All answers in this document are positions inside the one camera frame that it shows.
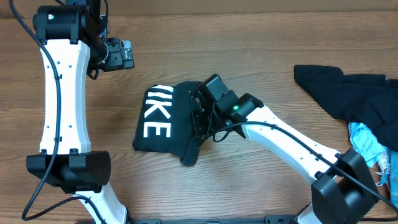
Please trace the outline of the dark green t-shirt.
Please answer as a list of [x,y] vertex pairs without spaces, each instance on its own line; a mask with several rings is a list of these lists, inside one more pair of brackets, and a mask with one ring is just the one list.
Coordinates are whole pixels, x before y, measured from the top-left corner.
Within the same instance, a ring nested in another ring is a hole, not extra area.
[[173,154],[183,165],[195,165],[201,136],[195,134],[192,111],[198,109],[193,94],[199,84],[198,81],[185,81],[175,86],[148,88],[142,101],[133,149]]

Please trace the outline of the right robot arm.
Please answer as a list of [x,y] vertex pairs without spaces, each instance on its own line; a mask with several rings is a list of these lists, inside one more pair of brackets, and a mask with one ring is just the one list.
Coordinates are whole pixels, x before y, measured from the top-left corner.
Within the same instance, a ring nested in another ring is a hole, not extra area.
[[296,215],[268,216],[266,223],[358,223],[380,201],[364,159],[350,149],[340,153],[306,137],[280,120],[250,94],[197,90],[206,139],[236,131],[293,168],[309,185],[311,202]]

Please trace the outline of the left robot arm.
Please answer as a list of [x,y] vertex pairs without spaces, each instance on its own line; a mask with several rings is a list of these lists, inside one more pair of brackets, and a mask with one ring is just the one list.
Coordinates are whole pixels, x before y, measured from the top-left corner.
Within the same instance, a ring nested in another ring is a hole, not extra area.
[[133,68],[132,45],[108,36],[106,1],[40,6],[33,25],[44,63],[45,118],[39,153],[27,157],[27,170],[80,201],[94,223],[131,223],[109,182],[109,153],[91,148],[86,81]]

